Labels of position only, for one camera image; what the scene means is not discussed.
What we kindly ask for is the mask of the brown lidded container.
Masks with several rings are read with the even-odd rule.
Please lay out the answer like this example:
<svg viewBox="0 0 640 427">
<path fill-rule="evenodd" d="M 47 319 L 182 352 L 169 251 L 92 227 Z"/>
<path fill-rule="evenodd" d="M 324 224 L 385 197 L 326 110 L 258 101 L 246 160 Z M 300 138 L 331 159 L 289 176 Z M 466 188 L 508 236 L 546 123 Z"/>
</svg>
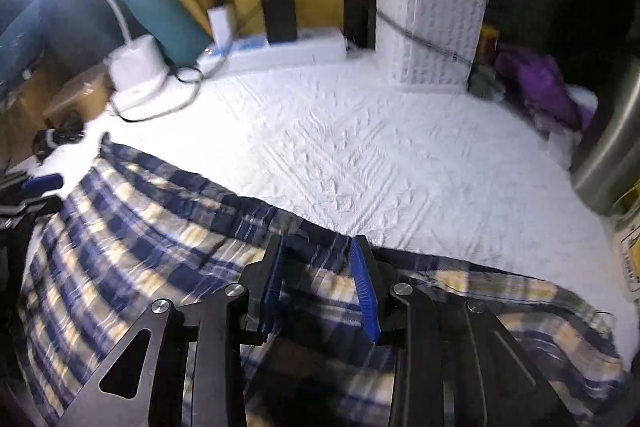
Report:
<svg viewBox="0 0 640 427">
<path fill-rule="evenodd" d="M 106 66 L 92 66 L 64 84 L 44 110 L 44 121 L 58 127 L 73 113 L 77 113 L 83 122 L 95 120 L 104 112 L 112 92 L 112 80 Z"/>
</svg>

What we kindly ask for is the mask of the white desk lamp base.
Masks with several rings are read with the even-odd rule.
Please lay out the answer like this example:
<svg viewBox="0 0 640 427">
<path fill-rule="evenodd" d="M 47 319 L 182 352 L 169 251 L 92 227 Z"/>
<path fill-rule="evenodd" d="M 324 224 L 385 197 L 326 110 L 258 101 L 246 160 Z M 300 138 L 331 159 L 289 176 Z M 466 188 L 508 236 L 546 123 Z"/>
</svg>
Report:
<svg viewBox="0 0 640 427">
<path fill-rule="evenodd" d="M 112 101 L 119 109 L 130 109 L 155 98 L 163 89 L 169 72 L 155 38 L 143 35 L 107 55 L 105 66 L 115 93 Z"/>
</svg>

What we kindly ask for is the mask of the white power strip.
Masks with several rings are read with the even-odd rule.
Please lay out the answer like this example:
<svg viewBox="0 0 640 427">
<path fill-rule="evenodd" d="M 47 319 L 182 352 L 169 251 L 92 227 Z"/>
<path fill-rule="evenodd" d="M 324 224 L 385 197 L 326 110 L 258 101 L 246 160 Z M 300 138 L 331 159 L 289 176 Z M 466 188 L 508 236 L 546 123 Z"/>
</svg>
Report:
<svg viewBox="0 0 640 427">
<path fill-rule="evenodd" d="M 227 49 L 211 44 L 198 57 L 196 66 L 210 76 L 223 55 L 227 58 L 220 70 L 222 75 L 332 64 L 346 60 L 347 41 L 334 27 L 302 28 L 296 41 L 275 44 L 270 44 L 265 35 L 251 35 L 234 40 Z"/>
</svg>

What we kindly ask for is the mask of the white perforated storage basket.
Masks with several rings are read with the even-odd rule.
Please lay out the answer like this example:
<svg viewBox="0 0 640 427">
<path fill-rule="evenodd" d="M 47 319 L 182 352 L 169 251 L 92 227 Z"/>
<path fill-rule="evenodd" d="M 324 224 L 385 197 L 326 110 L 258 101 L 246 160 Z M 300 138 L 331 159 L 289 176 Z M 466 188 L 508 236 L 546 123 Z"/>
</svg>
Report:
<svg viewBox="0 0 640 427">
<path fill-rule="evenodd" d="M 376 0 L 375 60 L 410 92 L 462 93 L 475 60 L 486 0 Z"/>
</svg>

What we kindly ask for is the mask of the purple cloth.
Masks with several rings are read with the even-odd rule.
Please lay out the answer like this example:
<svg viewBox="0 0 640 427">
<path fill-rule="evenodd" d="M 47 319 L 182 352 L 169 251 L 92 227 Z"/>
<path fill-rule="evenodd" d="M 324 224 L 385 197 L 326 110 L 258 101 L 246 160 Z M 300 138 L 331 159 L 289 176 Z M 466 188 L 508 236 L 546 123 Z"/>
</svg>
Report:
<svg viewBox="0 0 640 427">
<path fill-rule="evenodd" d="M 497 77 L 528 108 L 559 121 L 570 130 L 585 131 L 593 113 L 568 93 L 558 63 L 549 54 L 525 46 L 499 43 L 495 58 Z"/>
</svg>

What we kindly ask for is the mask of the white charger plug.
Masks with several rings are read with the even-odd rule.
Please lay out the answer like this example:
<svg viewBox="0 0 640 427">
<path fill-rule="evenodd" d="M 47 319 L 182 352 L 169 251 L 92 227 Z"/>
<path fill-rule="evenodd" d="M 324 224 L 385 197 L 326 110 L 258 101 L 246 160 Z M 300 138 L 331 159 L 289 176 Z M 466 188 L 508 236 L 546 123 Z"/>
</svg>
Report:
<svg viewBox="0 0 640 427">
<path fill-rule="evenodd" d="M 219 49 L 228 49 L 235 34 L 235 14 L 231 4 L 223 3 L 207 11 L 208 21 L 214 43 Z"/>
</svg>

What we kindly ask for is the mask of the stainless steel tumbler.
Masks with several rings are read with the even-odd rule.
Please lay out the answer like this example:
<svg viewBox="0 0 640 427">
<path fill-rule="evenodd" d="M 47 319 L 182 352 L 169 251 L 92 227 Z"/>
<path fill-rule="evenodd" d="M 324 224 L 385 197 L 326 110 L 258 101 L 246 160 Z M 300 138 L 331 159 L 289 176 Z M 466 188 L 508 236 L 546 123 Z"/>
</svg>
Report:
<svg viewBox="0 0 640 427">
<path fill-rule="evenodd" d="M 594 213 L 609 216 L 639 180 L 639 57 L 631 55 L 582 135 L 570 166 L 576 195 Z"/>
</svg>

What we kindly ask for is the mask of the black power adapter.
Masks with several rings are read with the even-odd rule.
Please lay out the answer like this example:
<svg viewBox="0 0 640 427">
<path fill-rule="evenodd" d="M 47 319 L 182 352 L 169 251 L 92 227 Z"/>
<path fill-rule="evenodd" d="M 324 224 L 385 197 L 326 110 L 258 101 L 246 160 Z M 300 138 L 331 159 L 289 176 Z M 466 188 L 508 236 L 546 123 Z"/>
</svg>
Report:
<svg viewBox="0 0 640 427">
<path fill-rule="evenodd" d="M 262 0 L 262 14 L 270 44 L 297 40 L 295 0 Z"/>
</svg>

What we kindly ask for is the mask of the white cartoon mug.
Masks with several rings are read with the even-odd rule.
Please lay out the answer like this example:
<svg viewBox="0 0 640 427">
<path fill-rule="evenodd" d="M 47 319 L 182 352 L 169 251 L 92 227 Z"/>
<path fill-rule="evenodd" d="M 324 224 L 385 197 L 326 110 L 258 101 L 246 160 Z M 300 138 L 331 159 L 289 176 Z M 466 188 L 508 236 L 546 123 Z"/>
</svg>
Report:
<svg viewBox="0 0 640 427">
<path fill-rule="evenodd" d="M 639 210 L 634 210 L 629 215 L 617 221 L 614 228 L 614 251 L 620 258 L 622 268 L 624 291 L 630 301 L 639 300 L 640 289 L 640 260 L 639 260 Z"/>
</svg>

